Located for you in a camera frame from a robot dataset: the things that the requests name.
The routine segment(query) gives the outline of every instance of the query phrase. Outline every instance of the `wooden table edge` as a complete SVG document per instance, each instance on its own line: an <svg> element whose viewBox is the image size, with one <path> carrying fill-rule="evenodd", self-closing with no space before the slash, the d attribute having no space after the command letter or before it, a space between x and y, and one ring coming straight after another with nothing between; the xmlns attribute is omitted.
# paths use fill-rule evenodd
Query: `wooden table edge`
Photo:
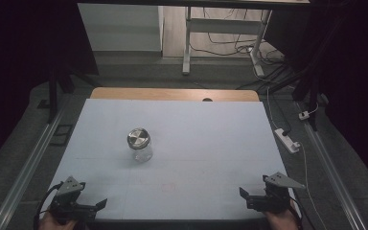
<svg viewBox="0 0 368 230"><path fill-rule="evenodd" d="M213 102L259 102L252 90L226 89L171 89L171 88L95 88L90 99L151 100L151 101L203 101Z"/></svg>

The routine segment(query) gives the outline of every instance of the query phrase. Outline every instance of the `power strip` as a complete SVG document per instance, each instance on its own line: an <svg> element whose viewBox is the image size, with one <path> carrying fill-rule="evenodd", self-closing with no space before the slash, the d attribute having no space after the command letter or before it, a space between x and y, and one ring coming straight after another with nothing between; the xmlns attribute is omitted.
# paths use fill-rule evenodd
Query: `power strip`
<svg viewBox="0 0 368 230"><path fill-rule="evenodd" d="M308 111L305 111L305 112L299 113L298 117L300 118L301 121L304 121L310 117L310 114Z"/></svg>
<svg viewBox="0 0 368 230"><path fill-rule="evenodd" d="M283 132L284 130L282 128L274 130L274 133L276 133L277 137L280 139L280 141L282 141L283 145L287 148L289 153L295 153L299 151L300 143L292 142L288 135L283 136Z"/></svg>

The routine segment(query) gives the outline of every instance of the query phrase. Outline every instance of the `metal bracket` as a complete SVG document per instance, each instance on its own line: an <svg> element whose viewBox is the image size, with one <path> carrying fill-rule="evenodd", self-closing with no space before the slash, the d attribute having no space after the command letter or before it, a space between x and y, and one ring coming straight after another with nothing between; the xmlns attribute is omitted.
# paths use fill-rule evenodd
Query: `metal bracket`
<svg viewBox="0 0 368 230"><path fill-rule="evenodd" d="M83 185L81 185L73 176L69 176L61 187L59 187L56 196L64 196L74 192L80 192L83 189Z"/></svg>
<svg viewBox="0 0 368 230"><path fill-rule="evenodd" d="M264 182L276 185L277 187L292 188L292 189L306 189L306 186L289 178L288 176L277 172L264 179Z"/></svg>

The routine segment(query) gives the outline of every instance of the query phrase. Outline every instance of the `metal frame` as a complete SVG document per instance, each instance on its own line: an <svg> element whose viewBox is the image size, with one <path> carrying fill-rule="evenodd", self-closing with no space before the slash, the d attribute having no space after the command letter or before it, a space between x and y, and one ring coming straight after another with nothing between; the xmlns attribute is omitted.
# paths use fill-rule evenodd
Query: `metal frame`
<svg viewBox="0 0 368 230"><path fill-rule="evenodd" d="M206 7L206 8L236 8L255 10L287 10L306 11L315 9L336 9L349 4L351 0L340 3L302 3L253 0L78 0L78 3L120 4L120 5L147 5L147 6L174 6L174 7Z"/></svg>
<svg viewBox="0 0 368 230"><path fill-rule="evenodd" d="M351 194L348 192L348 189L340 178L334 162L328 154L328 151L324 143L322 142L322 139L319 136L318 132L314 131L312 129L312 126L308 122L304 122L304 128L306 129L306 132L318 155L318 158L321 161L322 166L324 167L325 173L330 179L333 190L341 203L343 211L345 212L348 221L351 223L352 229L366 230L367 228L363 221L363 217L356 207Z"/></svg>
<svg viewBox="0 0 368 230"><path fill-rule="evenodd" d="M253 67L258 77L264 76L262 66L258 64L257 53L262 43L271 11L264 11L263 21L242 21L242 20L222 20L209 18L191 18L191 7L186 8L186 36L183 57L183 75L190 74L190 37L191 33L216 33L216 34L239 34L256 35L256 42L253 50L250 52Z"/></svg>
<svg viewBox="0 0 368 230"><path fill-rule="evenodd" d="M44 151L47 149L50 139L52 138L53 133L56 131L56 127L58 126L58 123L61 120L61 117L64 114L64 110L69 102L70 96L64 95L56 117L54 118L53 122L47 124L46 127L43 129L42 133L40 134L40 138L35 144L29 158L27 159L19 175L13 182L11 189L9 190L7 196L5 197L5 200L0 207L0 229L6 229L9 222L11 221L13 213L17 205L19 204L20 199L25 193L26 188L28 187L29 182L32 179L32 176L35 173L35 169L37 168L37 165L40 162Z"/></svg>
<svg viewBox="0 0 368 230"><path fill-rule="evenodd" d="M258 37L256 37L255 45L253 46L252 51L249 53L250 58L252 58L253 68L255 68L256 75L258 77L263 77L265 75L262 69L262 66L258 63L259 62L258 52L259 52L260 45L262 43L262 39L265 35L265 28L267 27L268 18L270 17L270 15L271 15L271 11L264 11L264 17L262 19L262 24L257 33Z"/></svg>

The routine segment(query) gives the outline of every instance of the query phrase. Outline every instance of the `cable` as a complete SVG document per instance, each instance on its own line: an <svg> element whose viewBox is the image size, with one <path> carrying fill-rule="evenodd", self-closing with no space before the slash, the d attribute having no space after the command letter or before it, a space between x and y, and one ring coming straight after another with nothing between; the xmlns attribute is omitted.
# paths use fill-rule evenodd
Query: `cable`
<svg viewBox="0 0 368 230"><path fill-rule="evenodd" d="M229 11L229 15L227 15L225 18L223 18L224 20L230 16L232 16L233 12L235 11L235 9L231 9ZM204 12L204 18L206 18L206 15L208 15L208 18L211 18L211 16L209 15L209 13L205 10L205 8L203 8L203 12ZM233 43L238 43L238 42L250 42L250 41L255 41L256 39L251 39L251 40L238 40L237 41L214 41L212 38L211 38L211 34L208 33L208 38L210 39L211 43L214 43L214 44L233 44Z"/></svg>
<svg viewBox="0 0 368 230"><path fill-rule="evenodd" d="M292 208L291 205L288 206L288 210L295 217L295 220L297 221L297 228L300 229L300 230L303 230L303 218L298 217L297 211L295 211L295 209Z"/></svg>
<svg viewBox="0 0 368 230"><path fill-rule="evenodd" d="M229 54L218 54L218 53L214 53L211 51L207 51L207 50L198 50L196 48L194 48L191 43L190 43L190 47L191 49L195 50L195 51L199 51L199 52L204 52L204 53L208 53L208 54L212 54L212 55L217 55L217 56L232 56L232 55L236 55L238 52L234 52L234 53L229 53Z"/></svg>
<svg viewBox="0 0 368 230"><path fill-rule="evenodd" d="M266 77L267 77L267 78L269 78L269 77L270 77L271 75L273 75L276 71L278 71L282 66L283 66L283 65L281 65L281 66L277 67L275 70L273 70L271 73L269 73ZM252 81L252 82L250 82L250 83L242 84L242 85L238 86L237 88L235 88L235 90L238 90L238 89L244 88L244 87L249 86L249 85L253 85L253 84L258 83L258 82L260 82L260 81L262 81L262 80L255 80L255 81Z"/></svg>
<svg viewBox="0 0 368 230"><path fill-rule="evenodd" d="M307 187L307 193L309 194L310 201L312 203L312 207L315 210L316 215L318 215L319 219L321 220L322 226L324 226L324 229L327 230L327 227L325 226L324 220L322 220L321 216L319 215L318 211L316 210L315 204L313 202L313 199L311 197L310 189L309 189L309 180L308 180L308 173L307 173L307 156L306 151L304 149L303 143L300 142L301 147L303 148L304 153L304 166L305 166L305 172L306 172L306 187Z"/></svg>
<svg viewBox="0 0 368 230"><path fill-rule="evenodd" d="M284 61L281 59L280 61L273 61L272 59L268 59L268 58L264 58L263 55L262 55L262 51L259 50L259 55L260 55L260 58L259 60L261 62L263 62L264 64L266 65L273 65L273 64L279 64L279 63L284 63Z"/></svg>
<svg viewBox="0 0 368 230"><path fill-rule="evenodd" d="M261 12L261 21L263 21L263 11L264 10L262 10L262 12Z"/></svg>
<svg viewBox="0 0 368 230"><path fill-rule="evenodd" d="M275 79L277 79L278 77L280 77L280 75L284 72L284 71L286 71L288 69L288 67L286 66L286 65L284 65L284 68L283 69L281 69L280 70L280 72L278 72L274 77L272 77L271 79L272 80L275 80ZM288 73L288 74L286 74L284 77L283 77L283 79L286 79L286 78L288 78L288 76L290 76L292 74L292 72L290 72L290 73ZM257 91L257 93L258 94L260 94L260 89L261 88L263 88L264 86L266 86L266 85L268 85L268 84L270 84L270 82L266 82L266 83L264 83L264 84L262 84L261 86L259 86L259 88L257 88L256 89L256 91Z"/></svg>
<svg viewBox="0 0 368 230"><path fill-rule="evenodd" d="M286 121L287 123L287 126L288 126L288 130L286 130L287 133L291 132L292 131L292 127L291 127L291 124L288 122L288 119L285 115L285 113L283 112L283 109L282 107L280 107L279 103L277 102L276 100L276 97L274 97L274 94L273 94L273 99L274 99L274 102L277 104L277 106L280 108L280 112L282 113L282 116L284 118L284 120Z"/></svg>
<svg viewBox="0 0 368 230"><path fill-rule="evenodd" d="M301 205L300 202L298 202L295 198L293 198L291 196L289 198L292 199L298 205L298 208L301 210L301 221L303 220L303 214L304 214L304 216L307 218L307 221L309 222L311 228L313 230L316 230L315 227L312 224L312 221L311 221L310 217L307 215L307 212L304 209L303 205Z"/></svg>
<svg viewBox="0 0 368 230"><path fill-rule="evenodd" d="M258 73L256 73L256 70L255 68L253 68L253 72L255 73L255 77L258 79L258 80L261 80L261 81L267 81L267 82L273 82L273 83L279 83L277 81L274 81L274 80L265 80L265 79L261 79L258 77Z"/></svg>
<svg viewBox="0 0 368 230"><path fill-rule="evenodd" d="M274 49L274 50L272 50L272 51L267 52L267 53L265 54L265 58L267 58L268 54L274 53L274 52L276 52L276 51L279 51L279 50Z"/></svg>
<svg viewBox="0 0 368 230"><path fill-rule="evenodd" d="M313 111L311 111L311 112L309 112L309 114L312 114L312 113L314 113L316 110L318 110L318 103L316 103L316 108L313 110Z"/></svg>
<svg viewBox="0 0 368 230"><path fill-rule="evenodd" d="M291 70L291 72L290 72L288 75L286 75L286 76L285 76L285 78L288 78L288 76L289 76L289 75L291 75L291 74L292 74L291 78L297 78L298 76L301 76L301 75L305 74L305 73L307 72L307 69L308 69L308 68L306 68L306 69L304 69L304 70L301 70L300 72L297 72L297 73L294 73L294 72L292 71L292 69L290 69L290 70ZM263 93L259 92L259 89L257 90L257 93L258 93L259 95L262 95Z"/></svg>
<svg viewBox="0 0 368 230"><path fill-rule="evenodd" d="M244 19L246 19L246 15L247 15L247 9L246 9L246 11L244 11L243 21L244 21ZM238 44L238 41L239 41L240 37L241 37L241 34L238 35L238 39L236 39L236 42L235 42L235 50L237 50L237 51L238 51L238 48L236 47L236 45Z"/></svg>
<svg viewBox="0 0 368 230"><path fill-rule="evenodd" d="M279 129L276 124L274 123L273 121L273 115L271 114L271 108L270 108L270 99L268 98L268 89L270 87L267 88L267 106L268 106L268 111L270 112L270 120L271 120L271 123L276 127L276 129Z"/></svg>
<svg viewBox="0 0 368 230"><path fill-rule="evenodd" d="M242 45L242 46L238 46L235 47L236 51L239 54L249 54L250 52L248 51L249 48L253 48L255 44L250 44L250 45Z"/></svg>
<svg viewBox="0 0 368 230"><path fill-rule="evenodd" d="M59 184L54 185L52 188L50 188L50 190L47 191L47 193L44 195L43 199L38 204L37 210L36 210L35 215L34 215L34 223L33 223L34 230L37 230L38 229L38 221L40 219L40 214L48 211L48 210L46 210L46 211L40 212L41 211L41 208L43 207L44 201L46 201L47 197L49 196L49 194L54 189L58 190L61 187L62 184L63 184L63 182L61 181Z"/></svg>

